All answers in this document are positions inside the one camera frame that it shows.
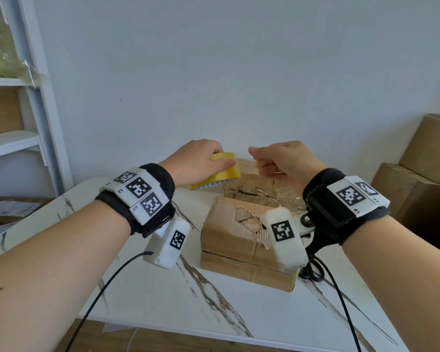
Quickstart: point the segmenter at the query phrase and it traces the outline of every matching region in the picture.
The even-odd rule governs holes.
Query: yellow tape roll
[[[217,160],[221,158],[233,158],[234,160],[236,160],[235,153],[232,152],[212,154],[211,160]],[[203,182],[189,185],[188,188],[189,190],[209,188],[211,186],[215,186],[218,184],[229,182],[231,180],[239,179],[240,177],[241,177],[240,170],[238,169],[238,165],[235,164],[231,168],[222,170],[221,172],[218,172],[208,177]]]

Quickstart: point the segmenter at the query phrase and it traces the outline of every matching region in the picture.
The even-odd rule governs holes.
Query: person's left hand
[[[213,153],[222,152],[223,148],[217,141],[208,139],[190,141],[159,165],[170,173],[176,188],[179,188],[199,183],[212,174],[234,166],[236,162],[231,158],[210,159]]]

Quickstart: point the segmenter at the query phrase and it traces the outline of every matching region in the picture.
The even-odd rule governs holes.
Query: cardboard box
[[[271,207],[216,197],[200,237],[200,267],[271,288],[292,291],[298,270],[280,272],[262,216]]]
[[[440,115],[424,117],[399,164],[440,184]]]
[[[259,175],[256,162],[237,159],[241,178],[225,184],[223,196],[268,207],[286,207],[295,213],[305,210],[304,200],[281,180]]]
[[[440,249],[440,184],[401,165],[382,163],[372,186],[391,201],[396,220]]]
[[[52,198],[15,198],[0,196],[0,225],[22,220],[52,200]]]
[[[17,88],[0,87],[0,133],[23,130]]]

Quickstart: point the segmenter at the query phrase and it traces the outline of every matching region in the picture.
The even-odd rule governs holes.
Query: white marble surface
[[[87,180],[0,236],[0,255],[91,202],[108,178]],[[339,297],[326,281],[298,279],[292,293],[200,269],[200,229],[217,194],[178,189],[173,201],[193,226],[177,266],[167,271],[134,260],[107,288],[89,318],[297,351],[355,351]],[[128,259],[143,252],[148,239],[131,236],[102,282]],[[331,269],[362,350],[407,351],[374,296],[337,246],[317,254]]]

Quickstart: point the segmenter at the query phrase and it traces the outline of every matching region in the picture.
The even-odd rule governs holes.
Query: shelf board
[[[22,79],[0,78],[0,86],[28,86]]]
[[[0,133],[0,156],[39,145],[39,136],[29,131]]]

